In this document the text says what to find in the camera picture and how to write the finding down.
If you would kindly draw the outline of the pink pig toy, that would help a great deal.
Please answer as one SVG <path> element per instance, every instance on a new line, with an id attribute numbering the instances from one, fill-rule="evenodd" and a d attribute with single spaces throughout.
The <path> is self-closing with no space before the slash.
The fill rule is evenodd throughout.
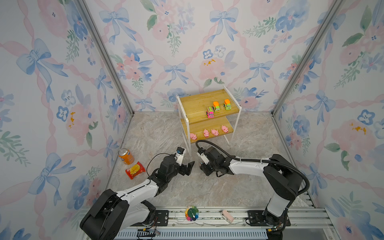
<path id="1" fill-rule="evenodd" d="M 203 134 L 205 138 L 208 138 L 210 136 L 210 133 L 207 129 L 204 129 Z"/>
<path id="2" fill-rule="evenodd" d="M 214 136 L 218 136 L 218 135 L 219 135 L 219 131 L 218 131 L 218 130 L 215 130 L 215 129 L 211 129 L 211 133 L 212 133 Z"/>
<path id="3" fill-rule="evenodd" d="M 190 138 L 192 139 L 192 140 L 197 140 L 197 135 L 196 134 L 194 134 L 194 133 L 190 133 Z"/>
<path id="4" fill-rule="evenodd" d="M 221 129 L 222 129 L 222 131 L 223 131 L 224 133 L 228 133 L 228 132 L 229 132 L 228 127 L 226 127 L 226 126 L 224 126 L 224 125 L 221 126 Z"/>

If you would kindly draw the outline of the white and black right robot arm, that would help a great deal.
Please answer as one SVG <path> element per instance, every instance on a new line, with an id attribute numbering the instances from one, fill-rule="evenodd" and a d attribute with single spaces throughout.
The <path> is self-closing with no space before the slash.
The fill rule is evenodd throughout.
<path id="1" fill-rule="evenodd" d="M 200 169 L 209 176 L 251 175 L 265 177 L 274 190 L 262 213 L 262 224 L 274 228 L 284 227 L 288 219 L 288 209 L 297 196 L 307 191 L 309 181 L 284 157 L 274 154 L 268 159 L 241 159 L 220 152 L 219 148 L 198 147 L 202 159 Z"/>

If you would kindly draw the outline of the pink green toy car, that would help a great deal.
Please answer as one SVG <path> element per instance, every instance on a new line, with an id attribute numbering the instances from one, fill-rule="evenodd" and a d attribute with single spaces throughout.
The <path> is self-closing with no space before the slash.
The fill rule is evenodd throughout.
<path id="1" fill-rule="evenodd" d="M 206 114 L 207 114 L 207 118 L 209 118 L 209 119 L 214 118 L 214 108 L 213 107 L 208 107 L 207 111 L 206 111 Z"/>

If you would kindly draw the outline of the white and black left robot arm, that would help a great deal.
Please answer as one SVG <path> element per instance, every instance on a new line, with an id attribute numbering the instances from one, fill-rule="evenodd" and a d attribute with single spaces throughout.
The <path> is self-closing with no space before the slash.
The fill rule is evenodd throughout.
<path id="1" fill-rule="evenodd" d="M 156 207 L 148 199 L 161 194 L 177 175 L 189 176 L 194 161 L 183 164 L 183 154 L 164 157 L 160 167 L 141 184 L 114 192 L 105 190 L 80 222 L 80 229 L 92 240 L 113 240 L 119 231 L 135 224 L 156 223 Z"/>

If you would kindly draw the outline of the orange green toy car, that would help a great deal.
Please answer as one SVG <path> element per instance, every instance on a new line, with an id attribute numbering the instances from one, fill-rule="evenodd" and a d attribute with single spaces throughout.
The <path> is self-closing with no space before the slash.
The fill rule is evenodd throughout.
<path id="1" fill-rule="evenodd" d="M 228 111 L 232 109 L 231 101 L 229 99 L 225 99 L 224 108 Z"/>
<path id="2" fill-rule="evenodd" d="M 217 101 L 213 102 L 213 107 L 214 107 L 214 112 L 215 112 L 215 113 L 218 113 L 218 112 L 221 111 L 219 102 L 217 102 Z"/>

